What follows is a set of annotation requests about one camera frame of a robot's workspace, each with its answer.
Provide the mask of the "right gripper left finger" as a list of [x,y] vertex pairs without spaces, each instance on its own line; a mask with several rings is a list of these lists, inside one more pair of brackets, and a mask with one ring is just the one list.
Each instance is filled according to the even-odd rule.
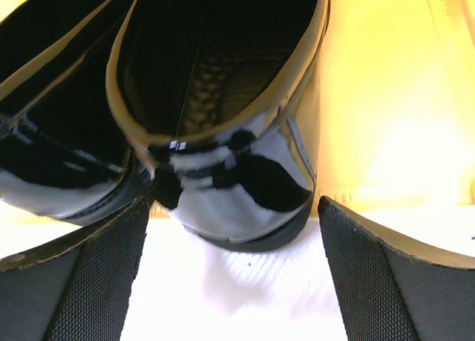
[[2,340],[119,340],[146,237],[136,198],[105,218],[1,259]]

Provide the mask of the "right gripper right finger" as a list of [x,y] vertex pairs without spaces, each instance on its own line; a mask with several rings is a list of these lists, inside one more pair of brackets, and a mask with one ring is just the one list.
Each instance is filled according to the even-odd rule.
[[474,258],[318,202],[327,261],[349,340],[473,340]]

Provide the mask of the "black loafer shoe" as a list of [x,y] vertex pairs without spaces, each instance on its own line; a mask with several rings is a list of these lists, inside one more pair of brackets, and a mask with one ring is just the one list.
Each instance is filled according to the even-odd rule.
[[111,113],[152,196],[226,250],[290,243],[318,160],[330,0],[134,0],[108,60]]
[[150,180],[108,107],[105,70],[133,0],[26,0],[1,22],[1,198],[85,226]]

